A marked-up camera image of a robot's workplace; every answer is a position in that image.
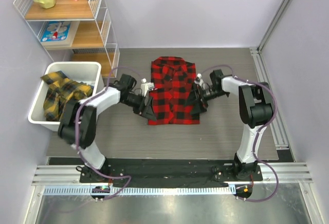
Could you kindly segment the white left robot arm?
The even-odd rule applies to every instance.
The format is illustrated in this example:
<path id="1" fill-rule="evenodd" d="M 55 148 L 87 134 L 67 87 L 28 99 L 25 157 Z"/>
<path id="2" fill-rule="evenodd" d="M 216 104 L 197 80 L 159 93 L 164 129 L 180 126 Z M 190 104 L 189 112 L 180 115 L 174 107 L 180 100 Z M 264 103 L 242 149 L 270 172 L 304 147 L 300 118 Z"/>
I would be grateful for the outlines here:
<path id="1" fill-rule="evenodd" d="M 107 158 L 96 145 L 98 116 L 108 108 L 122 103 L 131 107 L 133 113 L 148 120 L 156 120 L 149 92 L 155 84 L 141 80 L 141 93 L 136 94 L 137 80 L 128 74 L 122 74 L 119 80 L 109 83 L 96 95 L 86 99 L 71 99 L 66 103 L 58 128 L 58 136 L 66 141 L 81 157 L 85 166 L 82 171 L 92 172 L 98 182 L 105 182 L 110 175 Z"/>

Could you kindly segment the blue white picture book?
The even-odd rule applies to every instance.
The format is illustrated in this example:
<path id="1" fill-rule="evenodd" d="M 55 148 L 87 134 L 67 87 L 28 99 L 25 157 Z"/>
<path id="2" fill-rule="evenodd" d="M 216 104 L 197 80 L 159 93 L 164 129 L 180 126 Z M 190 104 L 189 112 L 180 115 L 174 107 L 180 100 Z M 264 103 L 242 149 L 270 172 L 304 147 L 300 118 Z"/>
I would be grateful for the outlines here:
<path id="1" fill-rule="evenodd" d="M 70 46 L 73 42 L 72 24 L 69 21 L 48 22 L 40 42 L 45 47 Z"/>

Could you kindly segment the slotted aluminium rail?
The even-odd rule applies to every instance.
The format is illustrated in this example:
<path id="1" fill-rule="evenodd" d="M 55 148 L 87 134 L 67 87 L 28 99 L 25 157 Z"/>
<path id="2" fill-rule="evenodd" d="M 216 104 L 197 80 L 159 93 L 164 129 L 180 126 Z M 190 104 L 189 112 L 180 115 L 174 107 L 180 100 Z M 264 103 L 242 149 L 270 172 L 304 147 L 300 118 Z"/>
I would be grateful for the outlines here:
<path id="1" fill-rule="evenodd" d="M 119 193 L 119 196 L 180 196 L 180 195 L 234 195 L 234 185 L 224 188 L 117 188 L 104 185 L 69 185 L 46 186 L 44 195 L 47 196 L 107 196 Z"/>

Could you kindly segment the white plastic bin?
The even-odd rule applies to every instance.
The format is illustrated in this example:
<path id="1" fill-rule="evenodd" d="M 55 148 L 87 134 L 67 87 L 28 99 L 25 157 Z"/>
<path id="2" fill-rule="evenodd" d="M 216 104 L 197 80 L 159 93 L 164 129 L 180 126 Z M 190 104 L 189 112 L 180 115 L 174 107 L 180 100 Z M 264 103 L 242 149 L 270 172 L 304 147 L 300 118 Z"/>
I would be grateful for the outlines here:
<path id="1" fill-rule="evenodd" d="M 104 87 L 101 69 L 101 64 L 98 62 L 54 62 L 47 67 L 45 74 L 61 70 L 69 79 L 92 85 L 94 87 L 93 95 L 95 95 Z M 48 85 L 41 81 L 28 114 L 28 121 L 56 132 L 60 123 L 46 121 L 44 116 L 43 103 L 47 91 Z"/>

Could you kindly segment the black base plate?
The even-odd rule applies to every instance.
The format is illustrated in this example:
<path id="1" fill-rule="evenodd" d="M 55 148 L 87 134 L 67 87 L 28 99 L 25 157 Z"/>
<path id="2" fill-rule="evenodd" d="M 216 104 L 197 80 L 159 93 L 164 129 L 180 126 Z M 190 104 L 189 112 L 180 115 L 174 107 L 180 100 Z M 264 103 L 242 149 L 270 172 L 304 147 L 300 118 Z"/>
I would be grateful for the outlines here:
<path id="1" fill-rule="evenodd" d="M 112 177 L 131 176 L 129 188 L 215 188 L 230 182 L 260 182 L 260 166 L 237 171 L 232 160 L 108 159 Z"/>

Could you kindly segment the yellow plaid shirt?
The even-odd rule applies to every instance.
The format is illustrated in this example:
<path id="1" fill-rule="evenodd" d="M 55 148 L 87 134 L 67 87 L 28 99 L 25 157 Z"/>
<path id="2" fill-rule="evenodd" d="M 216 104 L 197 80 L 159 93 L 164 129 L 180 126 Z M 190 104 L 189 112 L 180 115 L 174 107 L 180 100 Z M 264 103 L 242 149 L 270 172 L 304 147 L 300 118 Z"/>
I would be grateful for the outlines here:
<path id="1" fill-rule="evenodd" d="M 70 99 L 82 100 L 93 94 L 94 87 L 70 79 L 63 71 L 48 73 L 41 77 L 48 90 L 43 103 L 46 121 L 57 122 Z"/>

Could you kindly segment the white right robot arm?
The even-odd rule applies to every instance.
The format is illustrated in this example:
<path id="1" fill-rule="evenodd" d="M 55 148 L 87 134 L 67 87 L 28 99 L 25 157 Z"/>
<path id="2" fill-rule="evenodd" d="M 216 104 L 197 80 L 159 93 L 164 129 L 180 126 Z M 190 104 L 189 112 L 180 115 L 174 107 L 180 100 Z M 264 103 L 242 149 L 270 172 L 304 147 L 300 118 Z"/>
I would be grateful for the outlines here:
<path id="1" fill-rule="evenodd" d="M 276 116 L 275 99 L 266 82 L 250 83 L 237 76 L 225 75 L 220 69 L 210 73 L 208 85 L 198 74 L 185 102 L 191 115 L 205 113 L 208 102 L 221 96 L 235 95 L 239 99 L 239 114 L 244 125 L 240 147 L 232 165 L 214 166 L 218 181 L 247 181 L 260 179 L 258 150 L 267 126 Z"/>

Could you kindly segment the red black plaid shirt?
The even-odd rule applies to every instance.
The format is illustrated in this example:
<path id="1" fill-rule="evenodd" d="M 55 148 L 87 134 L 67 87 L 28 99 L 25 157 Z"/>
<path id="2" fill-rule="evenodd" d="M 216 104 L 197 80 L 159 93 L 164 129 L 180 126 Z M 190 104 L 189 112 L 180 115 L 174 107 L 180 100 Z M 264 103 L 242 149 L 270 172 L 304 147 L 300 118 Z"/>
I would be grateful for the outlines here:
<path id="1" fill-rule="evenodd" d="M 156 120 L 148 125 L 196 125 L 199 115 L 192 115 L 192 105 L 186 101 L 196 78 L 194 63 L 181 57 L 159 57 L 151 62 L 151 82 L 155 89 L 149 92 Z"/>

